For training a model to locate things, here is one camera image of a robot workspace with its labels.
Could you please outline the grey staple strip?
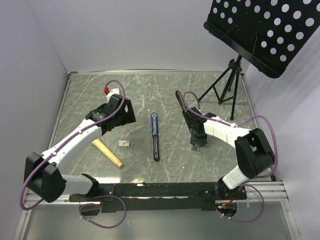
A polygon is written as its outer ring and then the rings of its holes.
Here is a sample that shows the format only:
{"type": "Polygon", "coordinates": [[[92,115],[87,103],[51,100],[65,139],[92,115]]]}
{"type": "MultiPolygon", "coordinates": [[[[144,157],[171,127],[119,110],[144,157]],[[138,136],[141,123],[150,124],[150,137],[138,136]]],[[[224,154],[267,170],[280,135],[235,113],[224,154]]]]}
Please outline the grey staple strip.
{"type": "Polygon", "coordinates": [[[194,152],[201,153],[202,152],[202,147],[200,145],[198,145],[198,144],[195,144],[195,145],[191,146],[191,150],[194,151],[194,152]]]}

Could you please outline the small staple box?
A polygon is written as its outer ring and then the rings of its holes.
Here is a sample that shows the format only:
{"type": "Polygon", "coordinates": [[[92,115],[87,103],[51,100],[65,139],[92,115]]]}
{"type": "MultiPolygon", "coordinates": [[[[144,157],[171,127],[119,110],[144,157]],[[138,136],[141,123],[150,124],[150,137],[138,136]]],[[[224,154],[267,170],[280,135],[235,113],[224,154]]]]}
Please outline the small staple box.
{"type": "Polygon", "coordinates": [[[130,146],[130,141],[129,140],[119,140],[118,141],[118,146],[119,147],[129,147],[130,146]]]}

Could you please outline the blue stapler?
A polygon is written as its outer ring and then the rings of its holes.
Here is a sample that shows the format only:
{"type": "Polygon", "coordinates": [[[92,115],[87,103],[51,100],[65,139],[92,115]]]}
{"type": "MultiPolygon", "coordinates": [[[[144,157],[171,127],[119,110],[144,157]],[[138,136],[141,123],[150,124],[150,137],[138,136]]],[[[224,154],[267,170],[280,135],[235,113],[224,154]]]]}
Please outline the blue stapler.
{"type": "Polygon", "coordinates": [[[159,154],[159,121],[158,115],[153,112],[150,115],[151,120],[151,133],[152,133],[152,142],[153,142],[153,159],[156,162],[160,161],[159,154]]]}

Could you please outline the black stapler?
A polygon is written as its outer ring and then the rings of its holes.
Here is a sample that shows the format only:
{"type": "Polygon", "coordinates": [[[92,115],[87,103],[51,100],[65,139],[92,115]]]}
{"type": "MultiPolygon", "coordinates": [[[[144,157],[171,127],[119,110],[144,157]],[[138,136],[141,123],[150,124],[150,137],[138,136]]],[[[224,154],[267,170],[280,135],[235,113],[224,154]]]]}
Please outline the black stapler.
{"type": "Polygon", "coordinates": [[[189,132],[191,133],[192,132],[192,117],[190,116],[190,112],[188,111],[186,105],[185,105],[185,102],[183,100],[183,96],[181,94],[181,92],[179,90],[176,90],[175,91],[175,96],[176,96],[176,99],[177,101],[179,102],[180,104],[180,107],[182,108],[182,115],[184,117],[184,120],[187,124],[187,127],[188,127],[188,130],[189,132]]]}

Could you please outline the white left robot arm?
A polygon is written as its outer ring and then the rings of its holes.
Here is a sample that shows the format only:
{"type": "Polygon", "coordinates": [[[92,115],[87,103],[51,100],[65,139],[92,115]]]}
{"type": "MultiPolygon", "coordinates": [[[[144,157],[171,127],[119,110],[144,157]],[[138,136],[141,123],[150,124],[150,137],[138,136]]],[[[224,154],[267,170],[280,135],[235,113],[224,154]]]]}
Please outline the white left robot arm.
{"type": "Polygon", "coordinates": [[[62,169],[94,140],[115,127],[136,122],[130,99],[112,94],[108,101],[90,111],[81,124],[62,141],[42,154],[31,153],[25,161],[24,186],[48,203],[61,195],[82,195],[87,201],[99,195],[99,182],[82,173],[63,175],[62,169]]]}

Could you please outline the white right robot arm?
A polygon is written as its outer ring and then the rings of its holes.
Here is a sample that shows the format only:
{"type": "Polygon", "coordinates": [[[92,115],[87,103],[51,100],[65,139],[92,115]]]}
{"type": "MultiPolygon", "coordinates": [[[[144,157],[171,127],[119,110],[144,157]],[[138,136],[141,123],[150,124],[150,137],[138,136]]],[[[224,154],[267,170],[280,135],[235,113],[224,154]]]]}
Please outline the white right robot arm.
{"type": "Polygon", "coordinates": [[[211,136],[235,149],[236,167],[218,180],[218,193],[223,199],[230,199],[241,185],[276,164],[276,155],[260,128],[242,128],[212,113],[203,115],[194,107],[183,116],[195,138],[206,141],[211,136]]]}

